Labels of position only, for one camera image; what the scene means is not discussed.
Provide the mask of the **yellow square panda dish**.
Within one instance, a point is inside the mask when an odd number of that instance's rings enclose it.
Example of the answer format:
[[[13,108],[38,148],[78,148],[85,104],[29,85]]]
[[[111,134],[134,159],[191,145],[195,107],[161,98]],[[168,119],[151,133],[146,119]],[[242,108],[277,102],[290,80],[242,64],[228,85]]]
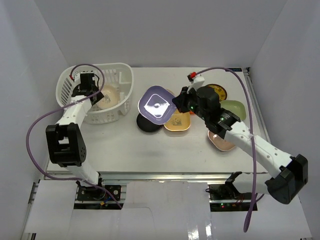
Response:
[[[164,127],[171,132],[182,132],[186,131],[191,126],[190,113],[181,113],[177,109],[171,116],[168,122],[164,124]]]

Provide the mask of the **purple square panda dish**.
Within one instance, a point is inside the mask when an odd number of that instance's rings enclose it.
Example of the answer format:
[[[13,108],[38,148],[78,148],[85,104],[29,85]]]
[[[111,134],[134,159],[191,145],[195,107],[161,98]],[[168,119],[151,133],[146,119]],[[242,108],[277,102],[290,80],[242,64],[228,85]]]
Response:
[[[138,111],[152,123],[164,125],[177,109],[173,98],[175,96],[162,86],[151,86],[138,101]]]

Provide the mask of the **cream square panda dish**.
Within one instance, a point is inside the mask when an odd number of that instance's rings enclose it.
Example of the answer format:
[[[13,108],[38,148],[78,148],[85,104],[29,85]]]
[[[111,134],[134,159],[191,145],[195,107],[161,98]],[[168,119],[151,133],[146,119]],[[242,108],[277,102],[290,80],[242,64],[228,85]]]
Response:
[[[101,110],[112,108],[118,104],[120,95],[112,85],[105,85],[101,93],[103,94],[103,98],[96,103]]]

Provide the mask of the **pink square panda dish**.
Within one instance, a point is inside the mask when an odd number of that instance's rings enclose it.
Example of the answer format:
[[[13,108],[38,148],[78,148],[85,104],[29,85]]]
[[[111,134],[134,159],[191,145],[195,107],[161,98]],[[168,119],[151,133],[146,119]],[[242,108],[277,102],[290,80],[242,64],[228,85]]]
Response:
[[[230,151],[236,147],[233,143],[222,139],[220,136],[211,131],[208,131],[207,135],[213,145],[222,152]]]

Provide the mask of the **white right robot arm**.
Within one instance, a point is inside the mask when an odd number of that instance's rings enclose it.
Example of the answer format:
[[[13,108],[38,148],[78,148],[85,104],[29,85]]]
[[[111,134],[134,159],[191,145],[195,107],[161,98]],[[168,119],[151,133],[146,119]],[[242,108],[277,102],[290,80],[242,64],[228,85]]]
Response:
[[[221,106],[213,88],[185,86],[172,102],[179,112],[195,113],[212,133],[255,158],[270,174],[265,184],[268,193],[278,202],[289,204],[307,184],[308,160],[301,154],[292,156],[251,133],[237,115]]]

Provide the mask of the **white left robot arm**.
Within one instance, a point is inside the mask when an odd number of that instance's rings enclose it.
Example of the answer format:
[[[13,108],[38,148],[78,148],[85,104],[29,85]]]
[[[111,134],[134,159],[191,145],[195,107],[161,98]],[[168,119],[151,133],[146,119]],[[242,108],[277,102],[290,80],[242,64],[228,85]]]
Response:
[[[92,72],[76,75],[78,85],[72,91],[70,104],[55,125],[47,126],[45,134],[51,163],[90,183],[88,193],[99,200],[105,196],[106,187],[99,183],[100,174],[86,161],[87,148],[80,130],[88,111],[104,97],[95,78]]]

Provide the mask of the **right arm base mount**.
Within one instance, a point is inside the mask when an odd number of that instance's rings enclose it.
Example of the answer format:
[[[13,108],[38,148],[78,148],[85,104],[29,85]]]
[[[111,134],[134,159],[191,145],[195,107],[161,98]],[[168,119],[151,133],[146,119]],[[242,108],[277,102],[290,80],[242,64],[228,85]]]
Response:
[[[222,184],[209,184],[205,190],[209,196],[210,211],[214,212],[246,212],[250,209],[251,192],[239,191],[234,183],[242,172],[234,172]]]

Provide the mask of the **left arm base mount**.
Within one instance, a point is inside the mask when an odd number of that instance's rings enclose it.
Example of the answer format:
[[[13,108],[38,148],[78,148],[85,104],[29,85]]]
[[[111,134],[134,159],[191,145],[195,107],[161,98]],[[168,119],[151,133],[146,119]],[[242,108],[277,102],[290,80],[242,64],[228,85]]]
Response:
[[[79,187],[74,209],[78,210],[120,210],[113,198],[103,190],[94,187]]]

